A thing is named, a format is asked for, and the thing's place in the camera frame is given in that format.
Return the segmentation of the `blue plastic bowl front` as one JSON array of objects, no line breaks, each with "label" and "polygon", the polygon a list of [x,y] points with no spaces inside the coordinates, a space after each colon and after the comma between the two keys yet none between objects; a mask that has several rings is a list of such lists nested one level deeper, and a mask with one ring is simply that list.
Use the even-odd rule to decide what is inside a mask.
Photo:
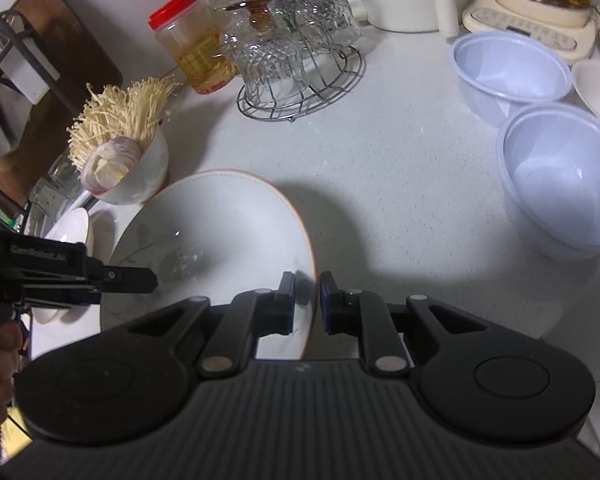
[{"label": "blue plastic bowl front", "polygon": [[528,105],[495,148],[505,211],[529,248],[555,261],[600,256],[600,120],[569,104]]}]

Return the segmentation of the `blue plastic bowl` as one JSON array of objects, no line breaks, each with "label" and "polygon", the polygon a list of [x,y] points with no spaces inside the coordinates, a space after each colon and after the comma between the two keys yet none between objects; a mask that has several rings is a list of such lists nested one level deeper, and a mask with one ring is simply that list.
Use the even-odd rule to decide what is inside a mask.
[{"label": "blue plastic bowl", "polygon": [[555,261],[600,256],[600,120],[569,104],[528,105],[495,148],[505,211],[529,248]]},{"label": "blue plastic bowl", "polygon": [[472,32],[450,52],[468,108],[497,127],[517,110],[568,96],[571,70],[552,49],[516,32]]}]

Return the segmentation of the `half onion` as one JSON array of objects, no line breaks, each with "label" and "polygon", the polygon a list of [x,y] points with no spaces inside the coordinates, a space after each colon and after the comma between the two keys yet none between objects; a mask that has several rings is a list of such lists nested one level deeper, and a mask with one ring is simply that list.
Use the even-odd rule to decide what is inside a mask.
[{"label": "half onion", "polygon": [[93,195],[102,195],[117,186],[142,156],[137,142],[117,136],[100,144],[87,157],[81,170],[81,184]]}]

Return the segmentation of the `bowl with mushrooms and onion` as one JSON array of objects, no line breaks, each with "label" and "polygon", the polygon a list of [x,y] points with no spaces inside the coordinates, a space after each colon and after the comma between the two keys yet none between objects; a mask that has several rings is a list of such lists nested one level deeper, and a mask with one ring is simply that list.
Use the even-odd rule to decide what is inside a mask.
[{"label": "bowl with mushrooms and onion", "polygon": [[135,205],[146,202],[166,183],[169,152],[166,139],[158,130],[142,158],[120,183],[102,195],[92,195],[111,205]]}]

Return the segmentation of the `enoki mushroom bunch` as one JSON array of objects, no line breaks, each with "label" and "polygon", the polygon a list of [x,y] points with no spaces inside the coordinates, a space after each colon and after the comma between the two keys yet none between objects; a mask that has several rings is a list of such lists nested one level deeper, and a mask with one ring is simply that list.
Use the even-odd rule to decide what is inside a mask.
[{"label": "enoki mushroom bunch", "polygon": [[95,148],[119,136],[146,151],[166,117],[166,104],[180,87],[172,76],[133,81],[126,89],[107,84],[100,93],[87,84],[91,99],[68,128],[68,156],[73,166],[82,170]]}]

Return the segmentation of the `wooden cutting board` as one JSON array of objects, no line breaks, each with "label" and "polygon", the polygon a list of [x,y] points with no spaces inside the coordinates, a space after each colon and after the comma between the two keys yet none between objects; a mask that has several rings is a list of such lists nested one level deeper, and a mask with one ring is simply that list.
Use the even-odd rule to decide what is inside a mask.
[{"label": "wooden cutting board", "polygon": [[[43,52],[60,73],[59,87],[82,106],[86,87],[100,90],[122,84],[122,73],[71,9],[67,0],[16,0],[42,38]],[[0,191],[22,206],[36,181],[65,151],[74,114],[52,92],[31,108],[18,148],[0,160]]]}]

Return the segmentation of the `black knife rack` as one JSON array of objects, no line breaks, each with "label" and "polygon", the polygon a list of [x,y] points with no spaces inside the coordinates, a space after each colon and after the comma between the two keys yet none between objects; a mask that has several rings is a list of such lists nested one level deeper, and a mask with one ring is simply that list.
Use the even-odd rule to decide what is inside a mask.
[{"label": "black knife rack", "polygon": [[60,81],[50,52],[41,35],[22,12],[9,9],[0,12],[0,159],[18,148],[30,120],[34,103],[17,87],[4,71],[9,55],[19,54],[21,64],[43,83],[42,93],[51,94],[73,115],[80,111],[78,100],[69,90],[76,83]]}]

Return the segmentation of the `red lid jar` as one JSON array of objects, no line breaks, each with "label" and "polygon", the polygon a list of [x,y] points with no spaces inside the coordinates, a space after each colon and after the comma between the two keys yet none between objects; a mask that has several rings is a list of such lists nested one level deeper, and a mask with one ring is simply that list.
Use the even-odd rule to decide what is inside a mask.
[{"label": "red lid jar", "polygon": [[221,29],[204,0],[169,0],[148,16],[148,26],[198,94],[234,79],[235,67],[221,52]]}]

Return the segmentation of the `amber glass cup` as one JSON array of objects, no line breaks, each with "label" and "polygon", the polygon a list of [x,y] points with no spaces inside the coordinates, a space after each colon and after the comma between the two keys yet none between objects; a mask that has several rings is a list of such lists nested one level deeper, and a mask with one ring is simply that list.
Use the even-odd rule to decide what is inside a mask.
[{"label": "amber glass cup", "polygon": [[223,11],[247,10],[251,27],[257,32],[265,32],[274,27],[271,14],[268,12],[268,5],[273,1],[275,0],[240,0],[224,6]]}]

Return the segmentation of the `glass tea kettle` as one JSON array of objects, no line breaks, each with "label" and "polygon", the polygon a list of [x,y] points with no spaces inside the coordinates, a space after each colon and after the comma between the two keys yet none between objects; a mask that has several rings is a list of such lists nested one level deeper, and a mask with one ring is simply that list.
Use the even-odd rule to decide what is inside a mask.
[{"label": "glass tea kettle", "polygon": [[589,58],[596,40],[592,0],[472,0],[463,25],[470,32],[518,32],[542,42],[568,65]]}]

